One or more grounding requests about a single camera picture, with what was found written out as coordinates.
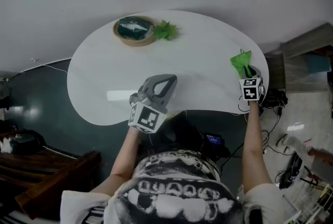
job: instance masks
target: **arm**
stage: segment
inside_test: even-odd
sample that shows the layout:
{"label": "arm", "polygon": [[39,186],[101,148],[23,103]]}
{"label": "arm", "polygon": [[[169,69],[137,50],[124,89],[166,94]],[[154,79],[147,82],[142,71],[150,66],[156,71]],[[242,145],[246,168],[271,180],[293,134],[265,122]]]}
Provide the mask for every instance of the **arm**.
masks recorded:
{"label": "arm", "polygon": [[310,156],[315,156],[318,158],[323,159],[325,162],[329,163],[331,166],[333,166],[333,155],[323,152],[323,151],[318,151],[316,149],[311,149],[309,151]]}
{"label": "arm", "polygon": [[132,177],[139,143],[139,131],[130,127],[113,164],[110,176],[90,192],[113,196],[115,191]]}
{"label": "arm", "polygon": [[258,112],[258,104],[250,102],[250,113],[242,157],[244,193],[247,193],[257,185],[272,183],[262,154],[262,135]]}

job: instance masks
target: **kidney-shaped table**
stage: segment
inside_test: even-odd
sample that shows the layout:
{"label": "kidney-shaped table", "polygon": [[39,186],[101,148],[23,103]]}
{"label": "kidney-shaped table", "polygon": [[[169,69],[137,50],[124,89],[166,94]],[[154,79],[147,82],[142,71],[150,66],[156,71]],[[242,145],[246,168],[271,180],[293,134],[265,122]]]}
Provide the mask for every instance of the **kidney-shaped table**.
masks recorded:
{"label": "kidney-shaped table", "polygon": [[[252,51],[251,65],[258,68],[267,90],[265,57],[252,39],[239,30],[204,15],[177,11],[148,11],[156,22],[170,21],[179,35],[143,47],[124,45],[112,33],[115,21],[90,34],[74,53],[68,69],[70,101],[86,121],[112,125],[128,120],[128,96],[149,76],[178,77],[168,111],[217,110],[244,114],[249,109],[239,88],[239,75],[230,58],[240,50]],[[107,92],[112,91],[111,101]]]}

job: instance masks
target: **wooden bowl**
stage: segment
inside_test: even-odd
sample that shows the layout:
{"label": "wooden bowl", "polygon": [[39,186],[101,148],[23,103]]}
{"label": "wooden bowl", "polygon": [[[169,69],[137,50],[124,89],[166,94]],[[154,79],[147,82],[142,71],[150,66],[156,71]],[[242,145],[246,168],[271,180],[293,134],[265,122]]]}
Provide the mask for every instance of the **wooden bowl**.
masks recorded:
{"label": "wooden bowl", "polygon": [[[133,17],[138,17],[138,18],[143,18],[145,20],[148,20],[149,22],[152,23],[153,27],[156,27],[156,22],[153,19],[149,18],[149,17],[146,17],[146,16],[133,16]],[[139,40],[139,41],[133,40],[133,39],[130,39],[130,38],[124,38],[124,37],[120,36],[119,33],[118,33],[118,30],[117,30],[118,23],[119,23],[119,20],[114,23],[113,29],[112,29],[113,33],[116,37],[119,38],[120,41],[122,41],[126,45],[129,45],[129,46],[145,46],[145,45],[151,44],[155,40],[153,32],[151,33],[151,35],[149,37],[144,38],[144,39]]]}

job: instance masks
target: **hand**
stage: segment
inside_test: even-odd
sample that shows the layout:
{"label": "hand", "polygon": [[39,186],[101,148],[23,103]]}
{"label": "hand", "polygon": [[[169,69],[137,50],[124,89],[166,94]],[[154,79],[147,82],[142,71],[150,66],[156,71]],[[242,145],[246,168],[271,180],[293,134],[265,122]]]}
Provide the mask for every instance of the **hand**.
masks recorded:
{"label": "hand", "polygon": [[309,152],[308,152],[308,155],[310,156],[314,156],[317,154],[317,150],[316,149],[311,149]]}

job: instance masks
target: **green plant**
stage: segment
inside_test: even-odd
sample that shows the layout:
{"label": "green plant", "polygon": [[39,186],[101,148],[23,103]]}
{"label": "green plant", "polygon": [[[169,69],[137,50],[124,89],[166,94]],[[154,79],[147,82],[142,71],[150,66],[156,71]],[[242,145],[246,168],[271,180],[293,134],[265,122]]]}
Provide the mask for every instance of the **green plant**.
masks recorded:
{"label": "green plant", "polygon": [[176,25],[170,25],[170,22],[162,20],[153,30],[156,39],[172,40],[178,34]]}

